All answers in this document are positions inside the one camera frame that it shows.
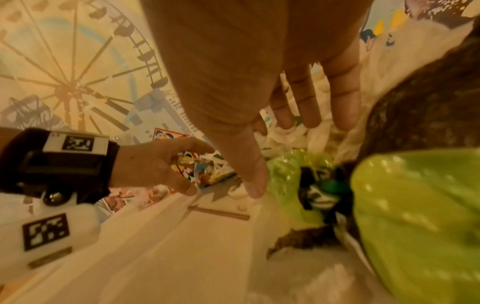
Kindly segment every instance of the plastic wrapper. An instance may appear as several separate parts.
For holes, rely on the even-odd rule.
[[[322,223],[322,215],[316,210],[304,210],[298,198],[301,167],[320,169],[330,168],[332,162],[324,154],[313,154],[303,149],[292,150],[283,156],[267,163],[269,170],[268,191],[287,214],[297,220],[318,226]]]
[[[400,303],[480,300],[480,154],[374,156],[353,174],[354,215],[376,273]]]

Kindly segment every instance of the ferris wheel illustration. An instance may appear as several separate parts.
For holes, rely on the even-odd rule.
[[[0,101],[0,124],[20,128],[125,132],[139,96],[169,83],[155,49],[106,0],[0,1],[0,58],[0,91],[27,92]]]

